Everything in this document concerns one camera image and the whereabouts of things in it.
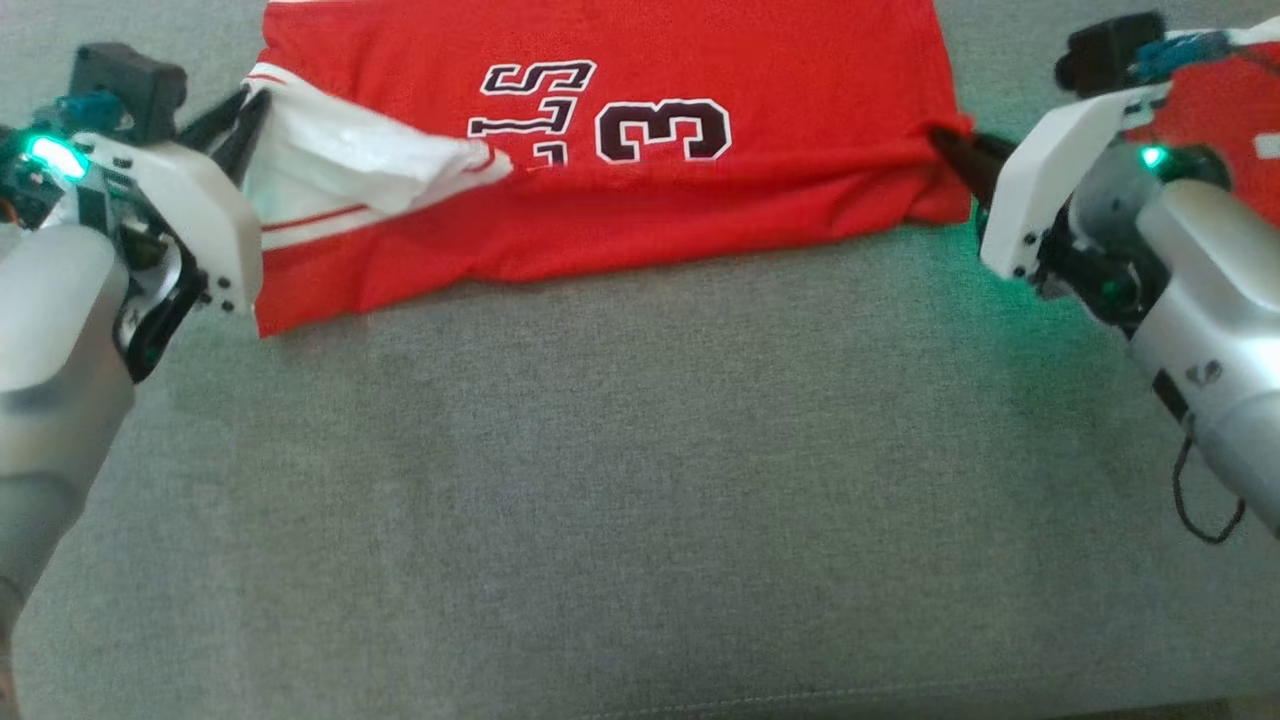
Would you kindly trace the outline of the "red garment with white print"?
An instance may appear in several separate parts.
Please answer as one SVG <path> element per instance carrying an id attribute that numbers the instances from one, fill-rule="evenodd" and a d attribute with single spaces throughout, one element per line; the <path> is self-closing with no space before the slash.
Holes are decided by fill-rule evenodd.
<path id="1" fill-rule="evenodd" d="M 1280 228 L 1280 42 L 1176 70 L 1153 120 L 1126 138 L 1207 146 L 1225 163 L 1234 193 Z"/>

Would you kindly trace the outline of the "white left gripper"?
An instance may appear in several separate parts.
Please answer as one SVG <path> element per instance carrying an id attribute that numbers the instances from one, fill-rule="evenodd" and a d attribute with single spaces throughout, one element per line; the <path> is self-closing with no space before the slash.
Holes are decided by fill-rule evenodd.
<path id="1" fill-rule="evenodd" d="M 180 143 L 0 127 L 0 223 L 104 236 L 125 270 L 111 332 L 129 372 L 154 372 L 195 309 L 253 310 L 262 232 L 241 186 L 270 108 L 270 92 L 238 88 L 182 129 Z"/>

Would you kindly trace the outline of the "red Bulls basketball jersey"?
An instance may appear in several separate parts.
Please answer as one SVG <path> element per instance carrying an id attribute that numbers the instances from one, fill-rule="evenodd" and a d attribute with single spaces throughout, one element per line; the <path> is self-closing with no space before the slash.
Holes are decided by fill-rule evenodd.
<path id="1" fill-rule="evenodd" d="M 969 211 L 934 0 L 268 0 L 261 337 Z"/>

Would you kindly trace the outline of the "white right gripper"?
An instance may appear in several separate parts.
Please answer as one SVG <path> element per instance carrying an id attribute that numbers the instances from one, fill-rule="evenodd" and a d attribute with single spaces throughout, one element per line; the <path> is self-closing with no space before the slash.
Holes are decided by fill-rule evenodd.
<path id="1" fill-rule="evenodd" d="M 1137 218 L 1169 183 L 1233 187 L 1203 143 L 1137 141 L 1166 85 L 1129 88 L 1048 111 L 1018 145 L 1001 135 L 931 128 L 931 143 L 986 210 L 980 260 L 1044 297 L 1071 293 L 1102 323 L 1138 323 L 1169 279 Z"/>

